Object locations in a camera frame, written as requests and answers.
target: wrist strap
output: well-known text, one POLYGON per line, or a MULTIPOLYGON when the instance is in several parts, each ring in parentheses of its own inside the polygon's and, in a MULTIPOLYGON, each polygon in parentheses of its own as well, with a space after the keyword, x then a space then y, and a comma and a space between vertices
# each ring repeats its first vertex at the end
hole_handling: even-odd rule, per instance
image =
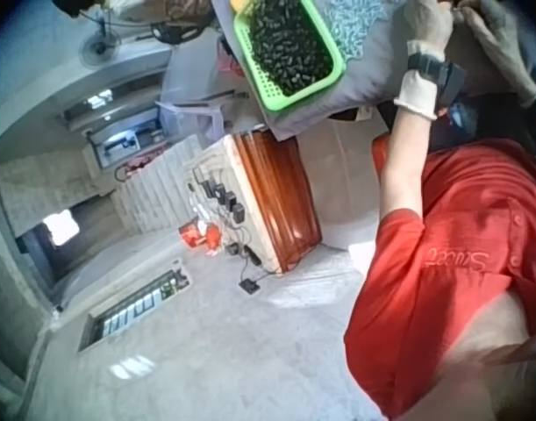
POLYGON ((417 70, 424 79, 437 85, 438 109, 453 103, 467 76, 466 70, 460 66, 422 53, 412 54, 408 58, 408 70, 417 70))

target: red object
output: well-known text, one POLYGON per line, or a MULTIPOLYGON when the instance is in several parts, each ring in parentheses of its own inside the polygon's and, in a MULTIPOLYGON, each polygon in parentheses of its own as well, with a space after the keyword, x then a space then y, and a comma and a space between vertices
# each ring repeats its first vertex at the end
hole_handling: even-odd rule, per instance
POLYGON ((197 229, 197 218, 194 218, 187 224, 182 225, 180 228, 178 228, 178 232, 190 248, 196 248, 205 242, 205 236, 201 235, 197 229))
POLYGON ((221 245, 221 231, 215 224, 208 224, 205 230, 205 244, 209 250, 217 250, 221 245))
POLYGON ((422 181, 423 221, 395 210, 379 225, 345 337, 352 375, 392 418, 425 394, 468 321, 509 287, 536 334, 536 161, 496 139, 430 155, 422 181))

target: black adapter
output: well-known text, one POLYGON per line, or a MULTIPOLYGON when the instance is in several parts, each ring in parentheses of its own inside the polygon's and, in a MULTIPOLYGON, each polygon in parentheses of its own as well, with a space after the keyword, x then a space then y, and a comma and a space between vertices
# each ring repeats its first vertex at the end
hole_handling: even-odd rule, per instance
POLYGON ((215 188, 213 189, 213 193, 215 194, 215 197, 217 198, 217 203, 221 206, 225 205, 225 196, 226 196, 226 190, 224 184, 217 184, 215 188))
POLYGON ((217 183, 215 182, 214 178, 204 181, 201 185, 204 188, 205 195, 208 199, 215 197, 215 188, 217 187, 217 183))
POLYGON ((254 253, 254 250, 252 250, 250 246, 244 246, 242 247, 242 250, 248 255, 254 266, 261 266, 261 259, 258 257, 258 254, 254 253))
POLYGON ((225 195, 225 207, 230 212, 232 212, 232 208, 234 208, 234 205, 236 204, 236 195, 231 192, 227 191, 225 195))
POLYGON ((242 224, 244 222, 244 206, 241 203, 236 203, 232 207, 232 219, 236 224, 242 224))

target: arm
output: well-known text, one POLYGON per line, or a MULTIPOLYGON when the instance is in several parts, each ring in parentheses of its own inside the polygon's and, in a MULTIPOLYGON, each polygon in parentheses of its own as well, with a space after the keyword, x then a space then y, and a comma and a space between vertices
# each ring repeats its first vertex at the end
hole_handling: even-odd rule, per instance
POLYGON ((519 50, 517 20, 496 0, 462 0, 459 7, 486 55, 515 89, 527 130, 536 139, 536 82, 519 50))
POLYGON ((431 124, 412 111, 398 110, 381 173, 381 218, 402 208, 422 216, 422 171, 431 124))
MULTIPOLYGON (((422 53, 438 60, 453 32, 450 3, 437 0, 409 0, 406 17, 415 32, 408 42, 408 54, 422 53)), ((437 85, 408 71, 395 104, 400 108, 387 148, 381 173, 381 219, 392 211, 409 209, 422 217, 422 171, 437 100, 437 85)))

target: window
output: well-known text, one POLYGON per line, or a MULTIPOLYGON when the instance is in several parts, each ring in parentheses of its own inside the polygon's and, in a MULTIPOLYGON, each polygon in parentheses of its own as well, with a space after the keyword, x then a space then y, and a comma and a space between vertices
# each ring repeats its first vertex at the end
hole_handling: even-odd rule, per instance
POLYGON ((169 297, 189 286, 188 276, 181 268, 169 270, 146 287, 128 296, 96 318, 89 318, 82 335, 80 350, 95 344, 112 333, 122 331, 140 316, 151 312, 169 297))
POLYGON ((104 107, 107 103, 113 101, 113 95, 111 94, 111 90, 107 89, 100 92, 98 95, 91 96, 86 101, 90 104, 92 110, 95 110, 96 108, 104 107))
POLYGON ((55 246, 62 246, 80 232, 80 228, 73 219, 70 210, 54 213, 43 220, 55 246))

